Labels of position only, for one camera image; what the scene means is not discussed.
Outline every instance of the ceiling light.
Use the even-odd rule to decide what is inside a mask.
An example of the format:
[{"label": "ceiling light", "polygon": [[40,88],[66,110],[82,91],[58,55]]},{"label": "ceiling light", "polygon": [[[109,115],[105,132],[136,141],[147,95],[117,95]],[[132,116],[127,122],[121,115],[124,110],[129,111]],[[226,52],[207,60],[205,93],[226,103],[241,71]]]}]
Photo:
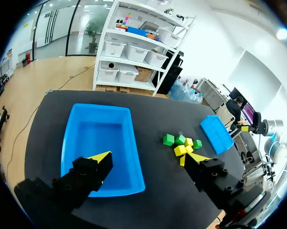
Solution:
[{"label": "ceiling light", "polygon": [[284,40],[287,38],[287,30],[286,29],[280,29],[278,30],[277,34],[276,34],[276,37],[279,39],[279,40]]}]

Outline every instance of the blue plastic tray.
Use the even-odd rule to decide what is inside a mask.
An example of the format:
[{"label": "blue plastic tray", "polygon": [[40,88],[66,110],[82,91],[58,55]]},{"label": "blue plastic tray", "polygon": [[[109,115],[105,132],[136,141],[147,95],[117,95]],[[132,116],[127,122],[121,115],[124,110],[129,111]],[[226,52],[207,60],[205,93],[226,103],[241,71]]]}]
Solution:
[{"label": "blue plastic tray", "polygon": [[128,27],[128,30],[127,32],[130,32],[130,33],[135,33],[135,34],[138,34],[138,35],[141,35],[141,36],[146,36],[147,35],[147,31],[145,30],[140,30],[138,28],[134,28],[134,27]]},{"label": "blue plastic tray", "polygon": [[74,104],[65,130],[61,176],[78,157],[112,152],[113,168],[98,192],[89,197],[117,197],[145,189],[129,108]]},{"label": "blue plastic tray", "polygon": [[233,146],[234,141],[218,116],[208,115],[201,122],[201,127],[205,131],[217,155]]}]

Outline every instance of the computer monitor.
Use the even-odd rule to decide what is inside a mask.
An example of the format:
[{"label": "computer monitor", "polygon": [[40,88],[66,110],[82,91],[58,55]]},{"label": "computer monitor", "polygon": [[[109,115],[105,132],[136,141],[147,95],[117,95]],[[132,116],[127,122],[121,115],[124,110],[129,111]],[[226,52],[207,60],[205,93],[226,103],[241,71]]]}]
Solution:
[{"label": "computer monitor", "polygon": [[229,94],[229,97],[234,100],[237,97],[241,96],[243,98],[243,103],[241,106],[241,110],[244,108],[244,106],[247,104],[247,100],[244,98],[244,96],[234,87],[233,91]]},{"label": "computer monitor", "polygon": [[249,121],[249,123],[252,125],[253,124],[253,120],[254,120],[254,112],[255,112],[255,110],[253,109],[251,104],[249,104],[249,103],[245,104],[245,106],[244,106],[242,111],[243,111],[243,114],[245,115],[245,117],[247,118],[247,120]]}]

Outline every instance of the fire extinguisher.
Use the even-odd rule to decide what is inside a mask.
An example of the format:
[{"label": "fire extinguisher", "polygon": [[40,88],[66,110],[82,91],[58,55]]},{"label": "fire extinguisher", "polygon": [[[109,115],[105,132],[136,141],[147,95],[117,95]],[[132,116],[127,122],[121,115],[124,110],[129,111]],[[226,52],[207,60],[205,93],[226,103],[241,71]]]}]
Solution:
[{"label": "fire extinguisher", "polygon": [[30,60],[30,52],[27,52],[25,57],[27,59],[27,63],[30,63],[31,62],[31,60]]}]

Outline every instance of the wooden floor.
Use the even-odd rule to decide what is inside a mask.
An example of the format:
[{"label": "wooden floor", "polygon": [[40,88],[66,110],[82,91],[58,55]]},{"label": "wooden floor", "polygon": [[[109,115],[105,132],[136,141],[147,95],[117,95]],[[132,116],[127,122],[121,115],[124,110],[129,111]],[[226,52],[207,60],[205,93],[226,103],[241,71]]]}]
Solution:
[{"label": "wooden floor", "polygon": [[[27,124],[30,115],[40,104],[48,89],[60,88],[71,75],[75,76],[84,71],[84,67],[90,67],[94,63],[95,57],[89,56],[57,57],[35,61],[14,71],[14,75],[6,84],[5,91],[0,97],[0,108],[5,105],[10,114],[10,119],[4,124],[1,133],[0,164],[4,168],[8,187],[13,194],[14,186],[25,179],[26,144],[35,113],[28,126],[17,138],[11,157],[17,134]],[[94,67],[89,68],[71,79],[61,90],[92,90],[93,72]],[[140,89],[131,89],[130,93],[152,96],[152,92]],[[166,98],[162,94],[157,94],[156,97]]]}]

